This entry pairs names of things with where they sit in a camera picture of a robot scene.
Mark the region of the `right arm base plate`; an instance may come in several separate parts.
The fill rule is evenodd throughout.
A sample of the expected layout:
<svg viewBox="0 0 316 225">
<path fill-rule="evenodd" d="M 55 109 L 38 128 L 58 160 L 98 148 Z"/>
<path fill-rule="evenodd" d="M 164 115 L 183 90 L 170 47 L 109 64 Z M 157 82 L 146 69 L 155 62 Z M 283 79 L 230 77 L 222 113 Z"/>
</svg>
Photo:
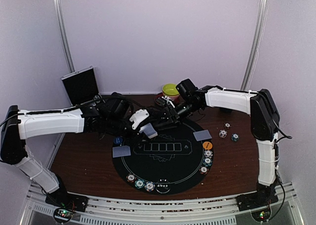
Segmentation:
<svg viewBox="0 0 316 225">
<path fill-rule="evenodd" d="M 268 203 L 278 202 L 278 196 L 272 195 L 269 198 L 265 198 L 259 195 L 257 192 L 249 194 L 241 194 L 236 197 L 237 206 L 239 211 L 252 210 L 263 206 L 268 206 Z"/>
</svg>

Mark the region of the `orange round blind button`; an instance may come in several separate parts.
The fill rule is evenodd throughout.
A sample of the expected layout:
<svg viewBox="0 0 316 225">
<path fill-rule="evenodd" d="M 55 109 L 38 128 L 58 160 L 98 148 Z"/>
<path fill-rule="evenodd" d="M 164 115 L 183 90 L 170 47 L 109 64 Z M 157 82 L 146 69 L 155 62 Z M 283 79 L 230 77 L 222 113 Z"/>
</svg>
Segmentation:
<svg viewBox="0 0 316 225">
<path fill-rule="evenodd" d="M 202 144 L 205 150 L 211 150 L 213 148 L 213 144 L 210 141 L 205 141 Z"/>
</svg>

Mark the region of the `brown chip stack front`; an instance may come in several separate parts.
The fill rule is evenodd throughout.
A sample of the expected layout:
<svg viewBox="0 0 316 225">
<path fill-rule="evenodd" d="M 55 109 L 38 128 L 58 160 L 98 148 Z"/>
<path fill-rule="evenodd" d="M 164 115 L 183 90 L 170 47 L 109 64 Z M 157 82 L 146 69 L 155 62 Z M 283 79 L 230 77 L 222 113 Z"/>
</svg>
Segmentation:
<svg viewBox="0 0 316 225">
<path fill-rule="evenodd" d="M 129 183 L 133 183 L 133 182 L 135 182 L 136 177 L 135 177 L 135 175 L 133 175 L 133 174 L 128 174 L 128 175 L 126 176 L 126 180 L 127 180 Z"/>
</svg>

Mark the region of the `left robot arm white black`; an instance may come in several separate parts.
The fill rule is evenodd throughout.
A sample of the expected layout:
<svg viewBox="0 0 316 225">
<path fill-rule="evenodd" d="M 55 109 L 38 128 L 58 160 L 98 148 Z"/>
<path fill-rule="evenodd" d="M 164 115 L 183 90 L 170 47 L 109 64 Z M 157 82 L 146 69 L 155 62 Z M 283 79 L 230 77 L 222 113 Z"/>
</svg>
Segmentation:
<svg viewBox="0 0 316 225">
<path fill-rule="evenodd" d="M 31 111 L 11 105 L 0 124 L 0 160 L 17 167 L 39 184 L 57 205 L 67 207 L 71 196 L 62 178 L 43 166 L 28 142 L 33 138 L 46 140 L 51 135 L 64 133 L 144 136 L 141 129 L 151 116 L 148 107 L 116 92 L 64 109 Z"/>
</svg>

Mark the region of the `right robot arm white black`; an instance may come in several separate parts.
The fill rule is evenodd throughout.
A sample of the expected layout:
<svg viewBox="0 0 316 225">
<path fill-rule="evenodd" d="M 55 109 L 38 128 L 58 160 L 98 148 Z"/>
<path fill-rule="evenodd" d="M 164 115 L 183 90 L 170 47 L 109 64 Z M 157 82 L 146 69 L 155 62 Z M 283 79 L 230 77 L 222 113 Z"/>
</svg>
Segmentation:
<svg viewBox="0 0 316 225">
<path fill-rule="evenodd" d="M 183 102 L 175 105 L 166 96 L 159 96 L 156 104 L 163 107 L 163 125 L 170 126 L 206 107 L 239 111 L 250 116 L 251 133 L 259 153 L 259 175 L 256 192 L 248 200 L 258 206 L 268 203 L 277 183 L 278 135 L 280 116 L 274 100 L 267 89 L 254 92 L 229 90 L 218 85 L 197 88 L 190 79 L 176 86 Z"/>
</svg>

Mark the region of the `blue round blind button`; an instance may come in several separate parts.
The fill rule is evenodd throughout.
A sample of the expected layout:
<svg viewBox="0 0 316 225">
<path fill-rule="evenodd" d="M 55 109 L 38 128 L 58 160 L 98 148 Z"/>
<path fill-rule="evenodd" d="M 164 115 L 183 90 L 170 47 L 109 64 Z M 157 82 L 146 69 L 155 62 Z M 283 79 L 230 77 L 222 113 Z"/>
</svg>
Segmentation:
<svg viewBox="0 0 316 225">
<path fill-rule="evenodd" d="M 113 139 L 113 143 L 114 143 L 115 145 L 121 145 L 121 144 L 123 143 L 123 137 L 115 137 L 115 138 Z"/>
</svg>

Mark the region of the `white blue chip stack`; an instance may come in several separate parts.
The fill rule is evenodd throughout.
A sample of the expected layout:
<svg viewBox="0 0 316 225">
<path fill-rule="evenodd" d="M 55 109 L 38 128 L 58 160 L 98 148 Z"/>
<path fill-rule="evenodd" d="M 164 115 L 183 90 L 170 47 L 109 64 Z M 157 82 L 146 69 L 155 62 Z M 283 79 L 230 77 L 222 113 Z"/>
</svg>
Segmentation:
<svg viewBox="0 0 316 225">
<path fill-rule="evenodd" d="M 227 137 L 227 135 L 228 135 L 228 132 L 227 132 L 226 130 L 223 129 L 223 130 L 220 130 L 220 131 L 219 131 L 219 137 L 220 137 L 220 138 L 223 138 L 223 139 L 224 139 L 224 138 Z"/>
</svg>

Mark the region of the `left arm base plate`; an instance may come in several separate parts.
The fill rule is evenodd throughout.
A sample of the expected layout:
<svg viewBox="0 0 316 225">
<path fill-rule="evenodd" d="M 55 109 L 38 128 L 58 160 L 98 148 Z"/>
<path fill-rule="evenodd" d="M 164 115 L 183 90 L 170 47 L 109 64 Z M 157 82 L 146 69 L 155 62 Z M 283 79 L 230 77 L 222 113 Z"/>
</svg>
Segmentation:
<svg viewBox="0 0 316 225">
<path fill-rule="evenodd" d="M 67 210 L 85 212 L 88 204 L 88 197 L 68 192 L 53 192 L 46 195 L 45 202 Z"/>
</svg>

